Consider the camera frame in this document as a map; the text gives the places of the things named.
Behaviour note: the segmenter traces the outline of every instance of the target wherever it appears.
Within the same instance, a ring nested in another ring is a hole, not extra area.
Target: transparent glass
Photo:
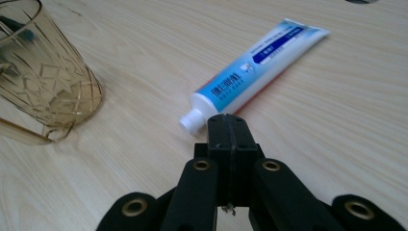
[[[94,115],[103,92],[38,0],[0,0],[0,95],[42,124],[38,133],[0,117],[0,134],[43,144]]]

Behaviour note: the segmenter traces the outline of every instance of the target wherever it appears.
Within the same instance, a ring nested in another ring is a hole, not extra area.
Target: white cap
[[[204,126],[205,117],[200,111],[192,109],[187,115],[180,118],[179,124],[191,135],[196,135],[198,130]]]

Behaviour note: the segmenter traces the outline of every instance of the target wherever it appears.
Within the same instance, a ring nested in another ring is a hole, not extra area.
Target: toothpaste tube
[[[192,109],[180,119],[180,126],[195,135],[211,116],[234,113],[328,34],[321,28],[283,20],[191,95]]]

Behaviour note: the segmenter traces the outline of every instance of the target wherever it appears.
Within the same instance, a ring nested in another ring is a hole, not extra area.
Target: wood grain
[[[355,193],[408,227],[407,1],[42,2],[106,100],[60,143],[0,137],[0,230],[94,230],[126,193],[170,190],[206,141],[178,128],[189,95],[285,17],[331,35],[237,115],[318,199]],[[217,227],[251,230],[247,210]]]

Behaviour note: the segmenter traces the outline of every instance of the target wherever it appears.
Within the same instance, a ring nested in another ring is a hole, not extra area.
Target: blue label
[[[238,95],[271,68],[271,64],[263,64],[263,62],[267,63],[266,58],[273,57],[284,49],[283,45],[286,42],[304,30],[304,28],[293,24],[281,24],[279,26],[282,27],[279,32],[283,34],[281,37],[273,39],[260,51],[255,51],[255,55],[250,52],[243,54],[223,69],[211,82],[198,90],[197,93],[209,98],[221,113]]]

